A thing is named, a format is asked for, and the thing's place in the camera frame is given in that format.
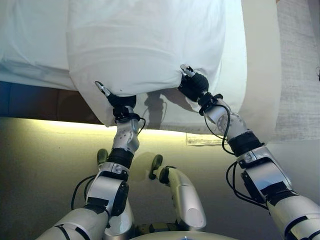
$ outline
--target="silver robot arm segment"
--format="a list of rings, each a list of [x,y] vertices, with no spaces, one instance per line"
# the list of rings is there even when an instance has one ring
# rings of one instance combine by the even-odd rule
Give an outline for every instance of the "silver robot arm segment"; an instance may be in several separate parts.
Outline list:
[[[170,187],[179,229],[204,231],[207,225],[205,211],[190,179],[173,166],[157,166],[151,175]]]
[[[112,151],[91,184],[85,206],[69,212],[37,238],[38,240],[101,240],[132,237],[129,234],[133,234],[133,217],[130,206],[126,208],[126,202],[129,191],[127,184],[129,169],[139,147],[140,117],[133,111],[136,96],[117,97],[100,82],[95,84],[114,107],[117,133],[113,140]],[[115,227],[114,231],[108,230],[111,217],[120,216],[125,209],[128,216],[126,228],[117,231]]]
[[[198,102],[199,113],[215,123],[221,133],[227,129],[229,115],[226,139],[238,164],[245,169],[241,174],[244,185],[253,200],[267,205],[282,237],[285,240],[320,240],[320,207],[293,191],[289,178],[268,148],[247,129],[244,120],[230,110],[220,94],[212,96],[208,92],[203,76],[186,65],[181,69],[184,75],[178,89]],[[190,94],[193,88],[198,90]]]

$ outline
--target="mattress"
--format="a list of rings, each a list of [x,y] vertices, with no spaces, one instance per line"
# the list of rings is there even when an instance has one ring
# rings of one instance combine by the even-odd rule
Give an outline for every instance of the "mattress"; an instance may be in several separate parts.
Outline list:
[[[246,1],[243,2],[243,8],[240,0],[232,1],[232,4],[228,3],[225,6],[225,43],[219,79],[213,93],[223,94],[233,111],[240,110],[245,117],[250,115],[249,121],[247,120],[248,127],[253,127],[262,139],[266,136],[264,139],[268,140],[268,132],[272,132],[276,122],[277,98],[280,95],[277,96],[276,89],[272,98],[268,98],[252,89],[255,84],[266,81],[264,76],[253,79],[248,75],[247,81],[247,67],[248,73],[255,72],[254,66],[257,63],[251,58],[248,59],[247,66],[246,41],[252,41],[256,37],[252,36],[253,32],[245,30],[244,25],[247,22],[250,26],[252,18],[248,17],[247,21],[246,16],[243,18],[243,10],[251,13],[251,9],[245,8],[245,5],[248,5]],[[66,51],[67,0],[13,0],[1,1],[0,4],[2,5],[0,7],[2,11],[0,14],[2,16],[0,18],[0,81],[76,91],[75,85],[69,78]],[[275,4],[266,3],[266,5],[270,5],[271,10],[274,11]],[[262,15],[267,19],[258,18],[257,21],[263,22],[273,17],[268,17],[267,14]],[[274,23],[277,23],[277,18],[273,20],[273,25],[266,29],[273,35]],[[262,49],[265,47],[262,47],[263,39],[261,41],[259,48]],[[265,49],[268,49],[271,55],[278,50],[277,45]],[[252,54],[252,57],[256,57],[259,50],[255,52],[256,54]],[[274,60],[277,60],[277,55],[262,60],[261,64],[265,64],[264,61],[268,61],[268,65],[277,64]],[[277,83],[277,81],[280,82],[280,75],[278,72],[276,74],[273,81]],[[265,108],[257,109],[255,106],[257,102]],[[256,111],[254,114],[250,112],[251,105]],[[203,118],[192,111],[184,96],[175,89],[139,94],[135,110],[147,118],[147,127],[150,129],[208,133]],[[259,133],[261,116],[269,116],[270,123],[266,124],[264,130]]]

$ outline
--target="black joint band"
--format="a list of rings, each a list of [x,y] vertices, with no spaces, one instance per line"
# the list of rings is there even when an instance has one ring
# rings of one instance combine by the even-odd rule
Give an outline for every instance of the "black joint band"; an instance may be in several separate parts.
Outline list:
[[[312,240],[312,239],[314,239],[317,235],[320,235],[320,230],[312,233],[312,234],[309,236],[308,239]]]
[[[247,131],[230,139],[228,144],[236,157],[263,146],[252,131]]]
[[[107,161],[120,164],[127,169],[130,169],[133,158],[134,155],[132,152],[126,151],[123,148],[114,148],[112,149]]]
[[[61,230],[61,232],[63,233],[63,235],[64,235],[64,237],[65,237],[66,240],[71,240],[70,237],[69,237],[69,235],[68,235],[68,233],[67,233],[67,231],[66,231],[65,228],[63,227],[63,224],[57,225],[57,226],[54,226],[54,227]]]
[[[85,240],[90,240],[90,237],[80,227],[76,227],[75,231],[79,233]]]
[[[290,222],[288,224],[288,226],[286,226],[285,230],[284,230],[284,236],[286,237],[287,234],[291,231],[291,229],[297,225],[298,223],[301,223],[304,220],[307,220],[308,218],[306,216],[301,216],[299,218],[297,218],[296,220],[293,220],[292,222]]]

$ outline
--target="robot forearm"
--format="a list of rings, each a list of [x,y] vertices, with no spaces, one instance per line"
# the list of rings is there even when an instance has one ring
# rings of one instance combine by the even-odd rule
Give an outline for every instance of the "robot forearm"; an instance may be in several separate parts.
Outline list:
[[[212,96],[208,87],[199,83],[205,81],[203,76],[194,73],[189,66],[182,65],[181,69],[185,76],[180,91],[190,98],[185,86],[200,89],[191,96],[201,106],[199,113],[216,124],[221,133],[227,132],[224,136],[238,164],[245,169],[241,174],[245,187],[255,202],[266,203],[282,237],[286,240],[320,240],[320,207],[292,190],[289,178],[276,159],[247,129],[244,120],[231,112],[220,94]]]
[[[117,124],[111,153],[101,166],[86,197],[83,208],[69,212],[38,240],[101,240],[109,220],[119,216],[126,207],[129,169],[138,141],[138,120],[134,113],[136,97],[117,97],[100,86],[111,104]]]

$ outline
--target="bed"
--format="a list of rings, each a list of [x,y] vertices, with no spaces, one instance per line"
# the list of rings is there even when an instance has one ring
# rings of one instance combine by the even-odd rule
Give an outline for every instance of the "bed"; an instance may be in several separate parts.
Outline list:
[[[82,94],[69,77],[68,1],[0,4],[0,81]],[[240,111],[248,127],[266,142],[276,125],[281,86],[276,4],[235,0],[225,5],[225,17],[225,43],[214,93],[223,94],[232,110]],[[204,120],[175,89],[139,94],[135,110],[147,119],[149,129],[208,133]],[[102,122],[101,115],[111,114],[93,111]]]

